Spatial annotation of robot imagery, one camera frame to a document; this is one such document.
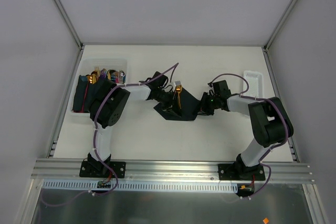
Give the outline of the gold fork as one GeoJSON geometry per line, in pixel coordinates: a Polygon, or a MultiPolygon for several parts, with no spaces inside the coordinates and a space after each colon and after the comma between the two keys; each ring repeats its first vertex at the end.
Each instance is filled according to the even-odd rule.
{"type": "Polygon", "coordinates": [[[181,106],[181,93],[180,94],[176,93],[176,95],[177,95],[178,107],[181,110],[182,109],[182,106],[181,106]]]}

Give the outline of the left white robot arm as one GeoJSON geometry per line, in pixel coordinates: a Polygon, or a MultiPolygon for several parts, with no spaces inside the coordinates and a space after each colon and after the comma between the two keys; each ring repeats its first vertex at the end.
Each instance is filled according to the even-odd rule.
{"type": "Polygon", "coordinates": [[[134,84],[117,85],[111,80],[103,80],[89,106],[90,118],[94,123],[92,149],[81,163],[80,177],[124,178],[126,162],[111,160],[110,144],[113,126],[119,121],[128,100],[155,100],[163,112],[176,117],[182,116],[180,81],[165,83],[168,78],[159,72],[151,78],[134,84]]]}

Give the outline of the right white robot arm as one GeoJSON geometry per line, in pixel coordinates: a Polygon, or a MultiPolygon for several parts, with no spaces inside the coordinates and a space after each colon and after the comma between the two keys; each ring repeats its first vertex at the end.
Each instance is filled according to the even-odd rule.
{"type": "Polygon", "coordinates": [[[253,140],[232,164],[218,165],[219,179],[264,181],[263,159],[293,135],[292,123],[281,100],[249,97],[246,91],[232,94],[225,80],[208,85],[211,89],[203,93],[199,113],[213,115],[220,109],[246,115],[253,132],[253,140]]]}

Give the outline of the gold spoon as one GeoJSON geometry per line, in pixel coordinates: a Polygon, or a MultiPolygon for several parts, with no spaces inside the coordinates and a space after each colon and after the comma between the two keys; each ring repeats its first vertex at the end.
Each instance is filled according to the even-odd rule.
{"type": "Polygon", "coordinates": [[[178,94],[180,94],[182,92],[182,89],[183,89],[183,87],[181,85],[177,85],[175,87],[175,92],[178,93],[178,94]]]}

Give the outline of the dark navy paper napkin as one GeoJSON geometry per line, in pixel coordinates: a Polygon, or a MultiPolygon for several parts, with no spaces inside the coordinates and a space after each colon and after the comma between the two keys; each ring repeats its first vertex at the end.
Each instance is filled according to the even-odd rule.
{"type": "MultiPolygon", "coordinates": [[[[177,99],[175,91],[173,91],[174,99],[177,99]]],[[[181,93],[181,106],[182,117],[181,118],[168,118],[165,117],[161,109],[154,109],[161,117],[168,121],[194,121],[197,117],[198,109],[200,107],[200,100],[195,98],[185,88],[181,93]]]]}

